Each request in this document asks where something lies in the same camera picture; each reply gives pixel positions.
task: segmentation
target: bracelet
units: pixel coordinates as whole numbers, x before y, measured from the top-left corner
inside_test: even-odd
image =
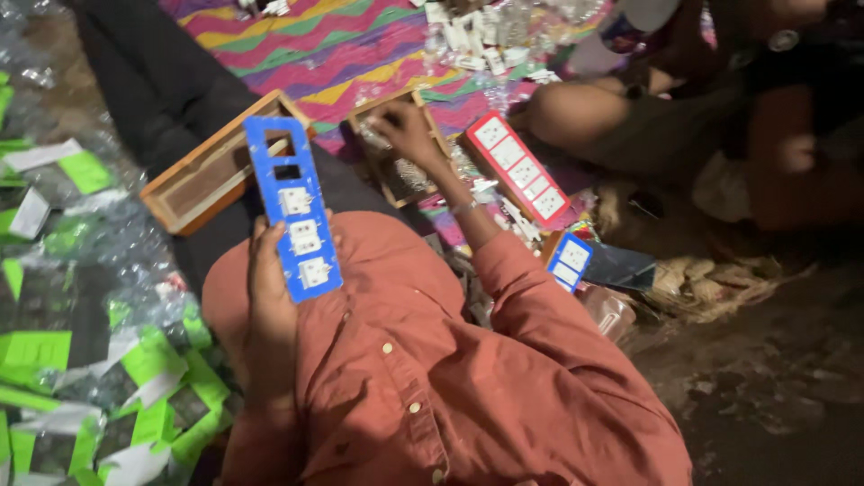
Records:
[[[467,213],[472,209],[476,209],[480,204],[476,200],[471,200],[469,204],[462,204],[461,206],[456,206],[455,208],[450,208],[450,214],[453,216],[458,216],[462,213]]]

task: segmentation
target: black pants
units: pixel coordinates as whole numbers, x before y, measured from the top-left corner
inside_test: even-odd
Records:
[[[90,66],[118,134],[152,180],[256,102],[151,0],[71,2]],[[404,221],[363,184],[350,166],[312,143],[312,156],[329,208],[377,211]],[[240,200],[189,237],[175,238],[175,257],[200,295],[204,277],[224,252],[251,233],[264,210],[260,194]]]

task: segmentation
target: hand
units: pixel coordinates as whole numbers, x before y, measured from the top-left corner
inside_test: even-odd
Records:
[[[279,221],[267,227],[258,216],[249,244],[250,332],[267,342],[293,343],[297,331],[297,306],[291,301],[276,243],[285,233]]]
[[[372,110],[366,119],[372,128],[390,140],[400,157],[410,160],[434,181],[452,174],[449,160],[429,133],[421,109],[404,101],[391,101]]]

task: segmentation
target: shirt sleeve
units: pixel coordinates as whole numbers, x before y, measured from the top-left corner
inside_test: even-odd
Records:
[[[244,409],[234,422],[220,486],[293,484],[302,472],[302,435],[295,406]]]
[[[499,233],[476,252],[473,265],[495,300],[496,332],[555,360],[607,403],[620,410],[636,406],[680,435],[645,378],[516,235]]]

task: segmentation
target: knee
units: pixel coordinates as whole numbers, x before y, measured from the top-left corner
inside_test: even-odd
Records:
[[[547,144],[560,145],[567,140],[565,126],[572,115],[566,113],[564,87],[561,83],[540,86],[528,101],[528,130]]]

